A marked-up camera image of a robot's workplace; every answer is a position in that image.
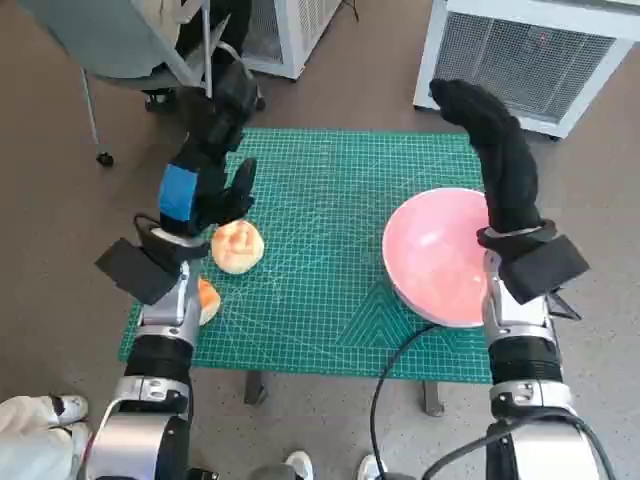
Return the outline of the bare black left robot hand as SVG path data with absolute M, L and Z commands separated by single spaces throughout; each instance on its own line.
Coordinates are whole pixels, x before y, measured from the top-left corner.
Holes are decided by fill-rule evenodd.
M 257 161 L 245 159 L 229 179 L 226 159 L 238 149 L 257 99 L 257 83 L 240 61 L 228 66 L 211 98 L 196 88 L 179 95 L 187 136 L 160 184 L 158 209 L 165 231 L 195 237 L 213 224 L 247 214 L 254 203 Z

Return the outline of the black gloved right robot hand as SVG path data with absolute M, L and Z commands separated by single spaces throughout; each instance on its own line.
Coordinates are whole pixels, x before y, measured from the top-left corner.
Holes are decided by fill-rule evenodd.
M 537 164 L 519 120 L 464 80 L 433 79 L 429 88 L 441 117 L 467 132 L 480 159 L 490 227 L 501 234 L 541 227 Z

